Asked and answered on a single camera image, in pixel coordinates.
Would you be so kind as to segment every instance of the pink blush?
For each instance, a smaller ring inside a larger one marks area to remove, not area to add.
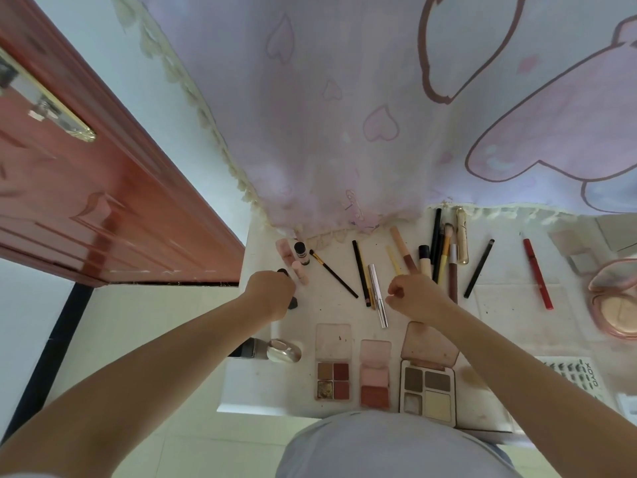
[[[389,369],[361,367],[361,385],[371,387],[389,387]]]

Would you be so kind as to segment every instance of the door handle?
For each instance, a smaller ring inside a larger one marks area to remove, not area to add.
[[[14,89],[32,104],[28,112],[30,117],[37,121],[49,119],[80,141],[95,141],[97,135],[82,119],[0,47],[0,97],[8,88]]]

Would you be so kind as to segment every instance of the white tile floor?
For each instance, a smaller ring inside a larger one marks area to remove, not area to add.
[[[49,400],[141,344],[238,295],[236,288],[96,289]],[[217,413],[224,366],[140,444],[116,478],[273,477],[285,445],[313,419]],[[506,447],[525,478],[558,477],[534,449]]]

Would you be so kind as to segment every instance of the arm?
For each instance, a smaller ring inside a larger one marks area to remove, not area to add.
[[[244,340],[285,315],[294,282],[257,272],[238,298],[81,381],[0,448],[0,476],[109,477]]]
[[[464,354],[565,478],[632,476],[637,427],[454,304],[425,275],[401,275],[387,303],[432,325]]]

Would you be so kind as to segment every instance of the red door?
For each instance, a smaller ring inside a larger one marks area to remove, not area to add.
[[[0,256],[94,285],[239,280],[243,245],[31,0],[0,0],[0,49]]]

